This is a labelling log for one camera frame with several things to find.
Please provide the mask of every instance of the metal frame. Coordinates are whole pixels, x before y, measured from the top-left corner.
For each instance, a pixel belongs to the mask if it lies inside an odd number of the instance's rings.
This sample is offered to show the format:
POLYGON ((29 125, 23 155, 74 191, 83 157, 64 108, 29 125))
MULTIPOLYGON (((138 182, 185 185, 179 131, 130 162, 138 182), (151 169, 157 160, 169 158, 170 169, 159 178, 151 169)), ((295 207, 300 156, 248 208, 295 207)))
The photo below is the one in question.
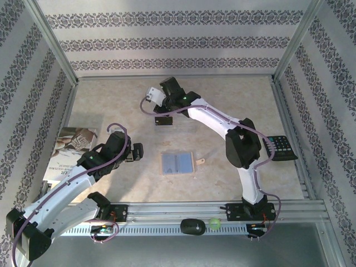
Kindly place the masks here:
POLYGON ((69 79, 71 85, 76 85, 78 78, 74 73, 74 70, 65 55, 60 43, 58 42, 51 26, 48 24, 46 16, 43 14, 41 8, 39 7, 36 0, 23 0, 25 7, 29 10, 33 20, 37 24, 39 30, 41 31, 44 39, 47 41, 48 46, 52 50, 53 54, 56 56, 59 64, 64 70, 67 78, 69 79))
POLYGON ((274 83, 272 79, 270 79, 270 84, 272 87, 272 92, 275 98, 279 116, 282 121, 284 132, 290 144, 293 147, 293 151, 296 153, 297 157, 299 158, 298 160, 295 161, 295 169, 299 176, 299 180, 305 183, 309 198, 311 200, 315 200, 317 198, 315 197, 313 186, 311 185, 312 183, 310 182, 310 177, 308 175, 308 172, 306 171, 305 162, 302 160, 303 156, 301 154, 301 150, 298 145, 298 141, 296 139, 296 135, 293 129, 293 124, 288 115, 286 104, 281 95, 281 88, 279 87, 279 84, 274 83))
MULTIPOLYGON (((24 0, 26 8, 30 11, 34 21, 37 23, 39 29, 41 30, 45 40, 47 41, 49 47, 52 49, 57 60, 59 61, 61 67, 63 68, 65 74, 70 80, 71 84, 74 86, 70 95, 70 102, 67 105, 65 112, 65 119, 63 120, 62 126, 67 126, 73 103, 75 100, 76 91, 78 88, 78 81, 92 81, 92 80, 128 80, 128 79, 138 79, 138 78, 163 78, 168 75, 149 75, 149 76, 91 76, 77 78, 75 72, 73 71, 69 60, 67 59, 64 51, 62 50, 59 42, 57 41, 51 27, 49 26, 46 17, 41 11, 40 6, 36 0, 24 0)), ((265 77, 270 76, 270 84, 275 97, 275 102, 279 111, 279 115, 283 124, 284 131, 295 151, 298 158, 302 159, 301 150, 299 148, 293 125, 291 124, 291 119, 288 115, 284 99, 281 96, 281 88, 279 88, 278 80, 282 76, 285 68, 287 67, 290 59, 292 58, 295 50, 308 30, 309 25, 314 19, 317 11, 319 10, 323 0, 311 0, 300 24, 298 25, 290 43, 288 44, 274 74, 261 74, 261 75, 176 75, 180 78, 202 78, 202 77, 231 77, 231 76, 241 76, 241 77, 265 77)), ((308 172, 306 171, 305 163, 303 160, 296 161, 296 171, 300 178, 301 184, 306 188, 308 200, 282 200, 282 207, 280 217, 277 221, 278 224, 281 223, 315 223, 320 237, 320 242, 323 246, 325 257, 327 258, 329 266, 345 266, 345 261, 342 256, 338 241, 336 239, 335 232, 333 230, 332 224, 329 219, 329 215, 323 200, 316 200, 308 172)), ((45 184, 43 189, 47 191, 48 185, 45 184)), ((160 202, 160 203, 120 203, 129 205, 127 222, 121 223, 126 229, 162 229, 162 227, 175 227, 180 224, 181 220, 185 217, 194 217, 202 219, 209 223, 212 217, 221 219, 221 227, 228 229, 229 227, 242 227, 246 225, 246 222, 236 221, 230 222, 226 219, 225 211, 220 209, 226 203, 239 202, 239 201, 216 201, 216 202, 160 202)), ((79 226, 67 231, 64 235, 80 235, 84 234, 81 232, 86 224, 80 224, 79 226)), ((141 234, 139 231, 137 233, 135 230, 126 230, 127 235, 138 235, 141 234)), ((160 235, 168 235, 169 233, 159 233, 160 235)), ((223 234, 236 234, 236 232, 226 232, 223 234)), ((27 260, 23 257, 21 253, 17 254, 17 262, 19 266, 27 266, 27 260)))
POLYGON ((70 94, 69 100, 68 100, 69 102, 67 104, 65 114, 62 119, 61 128, 68 126, 69 119, 71 117, 71 113, 72 113, 72 109, 73 109, 73 105, 74 105, 74 101, 76 99, 77 90, 78 90, 78 84, 76 83, 75 85, 72 86, 71 94, 70 94))
MULTIPOLYGON (((282 121, 282 125, 286 136, 293 147, 293 151, 297 154, 298 160, 295 161, 295 168, 299 175, 300 180, 304 181, 306 190, 308 192, 310 202, 315 201, 316 195, 311 185, 310 177, 306 170, 305 162, 302 160, 303 156, 301 154, 301 148, 298 145, 296 135, 293 129, 293 124, 291 118, 288 114, 286 103, 281 95, 281 88, 278 84, 278 80, 273 81, 270 79, 270 84, 272 87, 273 95, 279 112, 279 116, 282 121)), ((337 241, 333 226, 330 221, 321 221, 315 223, 317 231, 319 234, 320 242, 324 249, 324 254, 327 259, 329 266, 346 266, 345 260, 343 258, 339 243, 337 241)))
POLYGON ((314 19, 323 2, 323 0, 311 0, 285 52, 283 53, 275 72, 273 73, 274 82, 278 81, 281 75, 283 74, 294 52, 298 48, 301 39, 304 37, 306 31, 308 30, 310 24, 312 23, 312 20, 314 19))

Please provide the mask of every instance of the aluminum frame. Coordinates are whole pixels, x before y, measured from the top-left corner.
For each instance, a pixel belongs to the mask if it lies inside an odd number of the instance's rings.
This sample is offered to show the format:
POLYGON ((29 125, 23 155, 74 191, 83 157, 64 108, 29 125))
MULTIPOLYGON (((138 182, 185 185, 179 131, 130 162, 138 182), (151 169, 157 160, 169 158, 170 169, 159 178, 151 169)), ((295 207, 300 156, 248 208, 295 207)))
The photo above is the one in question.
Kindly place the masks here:
MULTIPOLYGON (((301 151, 296 140, 291 119, 288 116, 284 100, 280 94, 278 80, 283 74, 301 39, 306 33, 312 19, 315 17, 318 9, 321 6, 322 0, 311 0, 305 15, 303 16, 300 25, 295 31, 286 51, 284 52, 274 74, 273 78, 269 74, 266 75, 178 75, 181 78, 199 78, 199 77, 231 77, 231 76, 248 76, 248 77, 262 77, 270 76, 270 83, 275 97, 275 102, 280 114, 285 133, 296 152, 298 158, 302 159, 301 151)), ((167 77, 167 75, 152 75, 152 76, 100 76, 100 77, 82 77, 77 78, 73 71, 69 60, 63 52, 59 42, 57 41, 53 31, 51 30, 40 6, 36 0, 24 0, 26 8, 30 11, 35 22, 38 24, 45 40, 48 42, 50 48, 55 54, 65 74, 74 86, 70 96, 70 103, 68 105, 65 120, 62 125, 66 126, 69 121, 73 102, 75 100, 75 93, 77 90, 77 82, 90 80, 121 80, 121 79, 138 79, 138 78, 158 78, 167 77)), ((323 200, 316 200, 310 178, 302 160, 296 161, 296 170, 303 185, 305 184, 306 191, 310 200, 282 200, 282 207, 280 217, 277 223, 315 223, 318 229, 320 242, 323 246, 325 257, 327 258, 329 266, 345 266, 345 261, 342 256, 339 244, 336 239, 335 232, 331 225, 329 215, 323 200)), ((121 203, 128 204, 128 217, 125 225, 177 225, 182 220, 182 217, 196 217, 203 219, 206 223, 212 217, 221 219, 221 225, 244 225, 246 222, 228 222, 225 211, 220 207, 229 202, 239 201, 216 201, 216 202, 160 202, 160 203, 121 203)), ((271 201, 276 208, 278 203, 271 201)), ((27 266, 28 262, 21 253, 17 254, 18 266, 27 266)))

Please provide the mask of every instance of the calculator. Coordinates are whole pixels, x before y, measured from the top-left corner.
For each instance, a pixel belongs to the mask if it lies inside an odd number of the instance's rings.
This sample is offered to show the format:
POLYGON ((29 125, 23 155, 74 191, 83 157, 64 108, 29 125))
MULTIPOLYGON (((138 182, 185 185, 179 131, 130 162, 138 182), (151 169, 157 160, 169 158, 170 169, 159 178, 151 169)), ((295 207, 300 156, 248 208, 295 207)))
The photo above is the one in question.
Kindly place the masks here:
MULTIPOLYGON (((294 154, 291 149, 290 143, 286 136, 268 136, 267 137, 273 144, 275 154, 273 157, 273 161, 286 161, 286 160, 297 160, 298 157, 294 154)), ((271 147, 267 142, 263 139, 263 143, 267 150, 267 155, 271 156, 271 147)))

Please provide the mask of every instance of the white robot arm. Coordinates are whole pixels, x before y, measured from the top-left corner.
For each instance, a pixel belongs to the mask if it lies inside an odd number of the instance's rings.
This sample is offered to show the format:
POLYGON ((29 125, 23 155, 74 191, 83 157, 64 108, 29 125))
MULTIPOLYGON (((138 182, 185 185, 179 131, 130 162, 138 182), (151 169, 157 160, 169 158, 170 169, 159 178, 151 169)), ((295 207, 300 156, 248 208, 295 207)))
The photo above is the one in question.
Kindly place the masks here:
POLYGON ((117 169, 123 161, 136 161, 143 155, 141 143, 133 144, 132 150, 130 137, 114 131, 105 144, 84 153, 54 189, 23 212, 12 209, 6 216, 7 235, 14 240, 16 248, 32 261, 45 253, 52 241, 68 229, 91 219, 108 220, 113 206, 99 192, 89 194, 73 207, 68 208, 68 204, 101 177, 117 169))
POLYGON ((192 108, 179 113, 202 122, 225 140, 226 157, 237 168, 240 175, 243 201, 246 202, 249 209, 246 212, 251 215, 258 212, 256 206, 261 206, 262 202, 266 202, 266 197, 260 192, 254 179, 254 166, 258 163, 261 144, 256 134, 236 126, 238 123, 254 129, 252 121, 228 116, 212 107, 194 92, 186 94, 173 77, 162 81, 160 85, 164 93, 154 87, 151 87, 146 93, 146 101, 156 104, 154 112, 157 116, 174 113, 176 110, 192 106, 192 108))

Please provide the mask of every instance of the calculator keypad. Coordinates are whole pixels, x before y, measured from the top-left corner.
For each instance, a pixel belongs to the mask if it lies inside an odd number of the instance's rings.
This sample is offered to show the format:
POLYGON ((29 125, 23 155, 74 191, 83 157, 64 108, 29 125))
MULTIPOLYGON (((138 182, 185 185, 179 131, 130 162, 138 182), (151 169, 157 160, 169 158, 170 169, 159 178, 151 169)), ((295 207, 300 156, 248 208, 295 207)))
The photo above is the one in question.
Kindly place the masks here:
MULTIPOLYGON (((298 157, 294 154, 291 149, 290 143, 286 136, 269 136, 268 139, 271 141, 275 154, 273 161, 285 161, 285 160, 296 160, 298 157)), ((263 140, 263 143, 266 147, 268 156, 272 153, 272 148, 269 144, 263 140)))

